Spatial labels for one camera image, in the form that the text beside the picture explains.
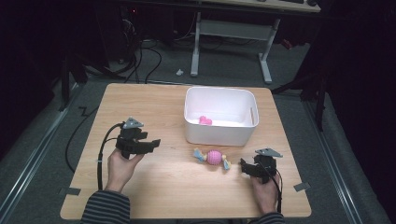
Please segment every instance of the wooden table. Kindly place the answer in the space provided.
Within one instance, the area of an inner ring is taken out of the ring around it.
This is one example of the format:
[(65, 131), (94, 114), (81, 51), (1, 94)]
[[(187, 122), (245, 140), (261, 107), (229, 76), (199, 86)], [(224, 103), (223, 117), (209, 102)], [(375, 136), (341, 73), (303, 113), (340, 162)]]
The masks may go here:
[[(86, 146), (82, 152), (71, 188), (81, 189), (78, 196), (67, 195), (62, 207), (64, 219), (80, 219), (89, 197), (97, 191), (96, 160), (110, 127), (130, 116), (143, 122), (145, 141), (161, 139), (159, 147), (147, 154), (135, 169), (123, 194), (131, 199), (132, 218), (240, 218), (258, 217), (248, 175), (241, 172), (241, 158), (253, 163), (254, 150), (271, 147), (283, 154), (276, 159), (283, 177), (282, 213), (286, 217), (308, 217), (311, 208), (300, 184), (271, 92), (265, 88), (240, 88), (251, 91), (259, 109), (260, 123), (244, 147), (193, 145), (184, 137), (184, 102), (189, 86), (110, 84), (106, 88)], [(119, 129), (110, 137), (116, 137)], [(106, 144), (103, 182), (107, 182), (106, 159), (115, 141)], [(200, 163), (192, 156), (195, 148), (203, 152), (218, 149), (232, 163), (222, 166)]]

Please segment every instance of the person's arm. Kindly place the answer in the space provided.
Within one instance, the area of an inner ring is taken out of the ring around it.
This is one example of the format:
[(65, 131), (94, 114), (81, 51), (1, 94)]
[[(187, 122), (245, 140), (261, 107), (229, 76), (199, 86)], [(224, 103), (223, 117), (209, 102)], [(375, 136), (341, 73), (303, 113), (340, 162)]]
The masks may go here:
[[(279, 175), (275, 175), (274, 179), (276, 183), (279, 184)], [(262, 184), (261, 180), (254, 176), (251, 176), (250, 180), (253, 185), (254, 196), (262, 213), (262, 216), (252, 223), (286, 223), (283, 215), (276, 211), (278, 192), (275, 183), (270, 180), (268, 183)]]
[(125, 184), (134, 174), (134, 168), (144, 155), (135, 155), (130, 160), (115, 149), (108, 157), (108, 181), (105, 190), (96, 191), (87, 201), (82, 223), (129, 223), (131, 204), (121, 194)]

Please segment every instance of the black tape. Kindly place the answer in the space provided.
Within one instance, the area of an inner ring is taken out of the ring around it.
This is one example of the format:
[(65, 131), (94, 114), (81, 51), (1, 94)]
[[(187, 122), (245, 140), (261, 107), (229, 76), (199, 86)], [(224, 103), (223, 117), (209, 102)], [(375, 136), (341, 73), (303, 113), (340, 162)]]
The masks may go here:
[(298, 184), (298, 185), (295, 185), (294, 186), (294, 189), (298, 192), (298, 191), (300, 191), (300, 190), (308, 190), (308, 189), (310, 189), (311, 188), (311, 185), (308, 183), (308, 182), (306, 182), (306, 183), (301, 183), (301, 184)]
[(81, 192), (81, 189), (74, 189), (74, 188), (61, 188), (61, 190), (59, 190), (59, 195), (66, 195), (66, 194), (70, 194), (70, 195), (79, 195), (79, 193)]

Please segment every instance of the floor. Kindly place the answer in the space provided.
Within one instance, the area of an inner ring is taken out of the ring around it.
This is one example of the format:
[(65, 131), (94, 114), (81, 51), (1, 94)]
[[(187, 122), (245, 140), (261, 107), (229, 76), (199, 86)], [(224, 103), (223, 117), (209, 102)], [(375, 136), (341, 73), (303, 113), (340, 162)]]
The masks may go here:
[[(274, 89), (292, 81), (309, 50), (309, 45), (293, 49), (273, 45), (268, 64), (274, 82), (268, 85), (263, 82), (257, 56), (262, 42), (241, 45), (245, 42), (232, 39), (227, 44), (203, 43), (199, 76), (190, 77), (192, 46), (189, 41), (173, 47), (156, 41), (144, 42), (138, 75), (134, 74), (128, 82), (136, 83), (136, 77), (144, 80), (159, 64), (149, 76), (150, 83)], [(113, 63), (111, 69), (120, 66)], [(182, 76), (176, 75), (179, 69), (184, 71)], [(85, 85), (71, 81), (72, 101), (61, 112), (60, 85), (55, 87), (55, 98), (30, 123), (1, 161), (0, 178), (4, 181), (0, 192), (3, 202), (0, 223), (78, 223), (63, 220), (59, 215), (64, 200), (62, 189), (69, 186), (73, 177), (67, 164), (72, 168), (78, 164), (94, 119), (94, 109), (100, 104), (106, 85), (112, 82), (122, 80), (90, 75)], [(301, 178), (311, 186), (306, 193), (312, 215), (288, 217), (288, 223), (390, 223), (350, 150), (329, 97), (323, 116), (324, 132), (319, 132), (313, 122), (315, 102), (302, 102), (298, 93), (285, 91), (274, 95)], [(137, 220), (134, 223), (150, 222), (176, 223), (177, 220)]]

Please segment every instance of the candy-shaped toy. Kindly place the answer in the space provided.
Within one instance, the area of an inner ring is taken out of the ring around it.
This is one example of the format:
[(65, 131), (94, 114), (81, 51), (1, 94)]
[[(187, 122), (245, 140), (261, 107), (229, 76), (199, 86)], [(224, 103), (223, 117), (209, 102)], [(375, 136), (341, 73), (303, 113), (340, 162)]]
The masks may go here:
[(225, 170), (229, 170), (231, 167), (231, 163), (226, 160), (226, 156), (217, 150), (210, 150), (207, 154), (203, 154), (200, 149), (196, 148), (193, 155), (199, 161), (207, 161), (211, 165), (218, 165), (223, 161)]

